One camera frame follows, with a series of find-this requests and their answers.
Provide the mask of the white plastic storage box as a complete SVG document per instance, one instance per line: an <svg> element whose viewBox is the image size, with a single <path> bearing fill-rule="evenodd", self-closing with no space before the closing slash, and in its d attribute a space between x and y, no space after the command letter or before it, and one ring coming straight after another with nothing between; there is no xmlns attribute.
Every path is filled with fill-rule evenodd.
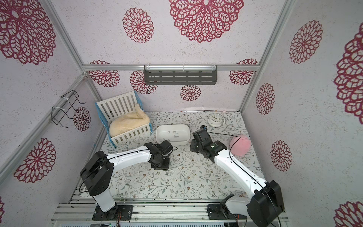
<svg viewBox="0 0 363 227"><path fill-rule="evenodd" d="M190 129L185 124L162 125L156 130L158 143L169 141L173 146L184 146L188 144L190 138Z"/></svg>

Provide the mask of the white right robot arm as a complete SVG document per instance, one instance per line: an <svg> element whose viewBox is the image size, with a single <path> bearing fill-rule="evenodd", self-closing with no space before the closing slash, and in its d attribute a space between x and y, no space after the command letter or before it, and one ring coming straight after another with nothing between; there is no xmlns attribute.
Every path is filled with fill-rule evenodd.
<svg viewBox="0 0 363 227"><path fill-rule="evenodd" d="M202 154L204 158L222 168L243 189L246 196L229 195L219 205L211 205L210 218L221 216L225 219L244 216L258 227L272 225L279 219L285 206L280 185L275 181L267 182L243 165L220 141L213 141L206 126L193 133L190 150Z"/></svg>

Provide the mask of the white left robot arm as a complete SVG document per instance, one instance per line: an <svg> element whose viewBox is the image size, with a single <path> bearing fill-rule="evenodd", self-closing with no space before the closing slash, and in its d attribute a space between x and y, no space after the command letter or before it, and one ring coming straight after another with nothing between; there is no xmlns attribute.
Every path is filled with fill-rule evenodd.
<svg viewBox="0 0 363 227"><path fill-rule="evenodd" d="M109 190L112 175L124 168L149 163L154 170L167 170L170 155L174 151L172 144L165 140L161 144L145 143L126 152L105 154L96 152L80 172L82 186L93 197L103 213L109 213L116 208L116 202Z"/></svg>

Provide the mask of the white alarm clock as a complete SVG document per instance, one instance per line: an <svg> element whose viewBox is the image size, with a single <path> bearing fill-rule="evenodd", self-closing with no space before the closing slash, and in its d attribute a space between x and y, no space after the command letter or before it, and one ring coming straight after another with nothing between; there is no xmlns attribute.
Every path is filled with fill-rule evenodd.
<svg viewBox="0 0 363 227"><path fill-rule="evenodd" d="M218 113L212 113L208 118L208 124L211 127L219 128L223 126L224 123L225 123L224 117Z"/></svg>

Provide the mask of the beige plush cloth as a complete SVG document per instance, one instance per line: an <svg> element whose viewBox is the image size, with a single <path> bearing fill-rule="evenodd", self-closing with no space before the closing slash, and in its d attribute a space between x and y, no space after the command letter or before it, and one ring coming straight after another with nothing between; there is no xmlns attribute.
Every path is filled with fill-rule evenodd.
<svg viewBox="0 0 363 227"><path fill-rule="evenodd" d="M150 123L148 115L142 110L140 104L135 105L135 110L135 112L123 114L111 122L109 126L111 137L118 136Z"/></svg>

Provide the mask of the white slatted blue basket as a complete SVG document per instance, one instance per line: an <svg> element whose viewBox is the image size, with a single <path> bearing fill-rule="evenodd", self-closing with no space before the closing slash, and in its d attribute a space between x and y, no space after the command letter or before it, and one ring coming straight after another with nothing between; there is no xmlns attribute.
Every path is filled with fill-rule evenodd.
<svg viewBox="0 0 363 227"><path fill-rule="evenodd" d="M126 144L133 139L152 134L152 125L148 123L115 136L111 135L111 123L121 116L136 113L136 105L139 105L140 109L143 110L142 101L136 91L102 100L95 104L98 117L106 128L108 139L114 148Z"/></svg>

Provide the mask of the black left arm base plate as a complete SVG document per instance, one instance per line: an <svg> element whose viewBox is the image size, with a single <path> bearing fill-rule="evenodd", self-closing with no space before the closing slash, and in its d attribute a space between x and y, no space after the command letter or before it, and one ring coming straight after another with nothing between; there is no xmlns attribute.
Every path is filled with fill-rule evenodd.
<svg viewBox="0 0 363 227"><path fill-rule="evenodd" d="M93 221L118 221L130 220L133 213L133 205L116 205L108 212L103 212L99 205L96 206Z"/></svg>

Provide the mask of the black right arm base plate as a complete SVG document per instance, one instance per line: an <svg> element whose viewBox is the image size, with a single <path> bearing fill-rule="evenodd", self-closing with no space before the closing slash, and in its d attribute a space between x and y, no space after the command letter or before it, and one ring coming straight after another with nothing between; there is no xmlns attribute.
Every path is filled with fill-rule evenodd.
<svg viewBox="0 0 363 227"><path fill-rule="evenodd" d="M209 220L236 219L237 215L232 214L226 206L227 200L232 197L233 194L230 194L229 196L224 198L219 204L209 204L207 206L207 213L209 216Z"/></svg>

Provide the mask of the dark grey wall shelf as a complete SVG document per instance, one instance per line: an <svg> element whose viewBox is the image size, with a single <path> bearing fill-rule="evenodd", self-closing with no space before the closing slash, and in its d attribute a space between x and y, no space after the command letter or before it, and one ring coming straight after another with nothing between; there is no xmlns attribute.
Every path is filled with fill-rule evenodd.
<svg viewBox="0 0 363 227"><path fill-rule="evenodd" d="M205 68L186 67L158 68L144 66L144 81L146 85L215 85L217 82L217 66Z"/></svg>

